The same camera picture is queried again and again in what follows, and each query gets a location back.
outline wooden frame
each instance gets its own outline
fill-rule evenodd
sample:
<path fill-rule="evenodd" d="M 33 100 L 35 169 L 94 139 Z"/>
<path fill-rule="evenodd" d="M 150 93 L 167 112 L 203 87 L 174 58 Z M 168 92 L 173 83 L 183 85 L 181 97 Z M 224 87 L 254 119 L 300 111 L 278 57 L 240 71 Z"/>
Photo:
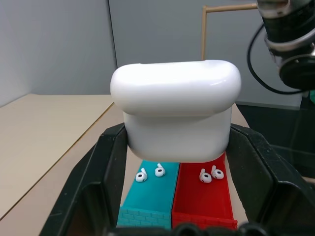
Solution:
<path fill-rule="evenodd" d="M 228 5 L 228 6 L 203 6 L 201 16 L 201 60 L 205 59 L 206 53 L 206 27 L 207 27 L 207 13 L 223 12 L 223 11 L 241 11 L 257 9 L 256 3 L 242 4 L 242 5 Z"/>

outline airpods case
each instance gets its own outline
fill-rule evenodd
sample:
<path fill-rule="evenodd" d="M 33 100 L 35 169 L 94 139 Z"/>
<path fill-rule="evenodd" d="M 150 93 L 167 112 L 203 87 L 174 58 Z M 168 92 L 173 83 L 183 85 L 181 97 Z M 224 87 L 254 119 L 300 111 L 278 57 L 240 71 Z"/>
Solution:
<path fill-rule="evenodd" d="M 240 90 L 238 69 L 222 60 L 130 64 L 118 68 L 111 80 L 130 149 L 157 162 L 219 158 Z"/>

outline red tray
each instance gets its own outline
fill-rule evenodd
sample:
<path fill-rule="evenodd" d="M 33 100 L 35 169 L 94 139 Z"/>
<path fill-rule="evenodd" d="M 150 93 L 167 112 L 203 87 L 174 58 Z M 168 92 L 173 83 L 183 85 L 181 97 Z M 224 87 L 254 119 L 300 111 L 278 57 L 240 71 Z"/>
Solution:
<path fill-rule="evenodd" d="M 233 219 L 224 161 L 225 153 L 211 162 L 180 165 L 172 209 L 173 228 L 181 223 L 194 223 L 202 229 L 209 226 L 237 228 L 237 221 Z M 212 178 L 210 183 L 202 183 L 199 180 L 201 169 L 211 173 L 213 165 L 223 171 L 224 178 Z"/>

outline white earbud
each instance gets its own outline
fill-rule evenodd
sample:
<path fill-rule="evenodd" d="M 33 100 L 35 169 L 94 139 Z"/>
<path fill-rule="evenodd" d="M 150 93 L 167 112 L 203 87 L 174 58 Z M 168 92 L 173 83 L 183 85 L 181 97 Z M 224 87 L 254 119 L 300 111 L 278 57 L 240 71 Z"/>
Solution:
<path fill-rule="evenodd" d="M 136 181 L 137 182 L 144 182 L 148 178 L 146 170 L 144 168 L 141 168 L 141 172 L 136 174 Z"/>
<path fill-rule="evenodd" d="M 217 169 L 216 166 L 212 167 L 211 175 L 213 178 L 217 178 L 217 179 L 223 179 L 224 178 L 223 171 Z"/>
<path fill-rule="evenodd" d="M 206 173 L 205 169 L 201 169 L 200 175 L 199 175 L 199 179 L 201 182 L 204 183 L 210 183 L 211 182 L 211 175 Z"/>
<path fill-rule="evenodd" d="M 156 177 L 162 177 L 164 175 L 165 175 L 165 169 L 160 163 L 158 163 L 157 168 L 156 168 Z"/>

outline gray wall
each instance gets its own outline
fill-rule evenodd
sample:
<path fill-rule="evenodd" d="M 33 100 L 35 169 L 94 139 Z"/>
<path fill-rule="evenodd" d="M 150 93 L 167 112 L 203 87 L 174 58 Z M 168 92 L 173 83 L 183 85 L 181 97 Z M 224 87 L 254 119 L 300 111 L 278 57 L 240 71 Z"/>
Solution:
<path fill-rule="evenodd" d="M 0 0 L 0 106 L 109 93 L 115 68 L 107 0 Z"/>
<path fill-rule="evenodd" d="M 242 0 L 110 0 L 118 66 L 200 60 L 201 8 L 254 2 Z M 242 74 L 239 103 L 261 106 L 299 106 L 300 95 L 274 94 L 263 88 L 248 71 L 246 50 L 261 24 L 257 10 L 208 15 L 207 59 L 234 63 Z M 253 49 L 253 67 L 269 85 L 286 87 L 277 76 L 269 52 L 259 38 Z"/>

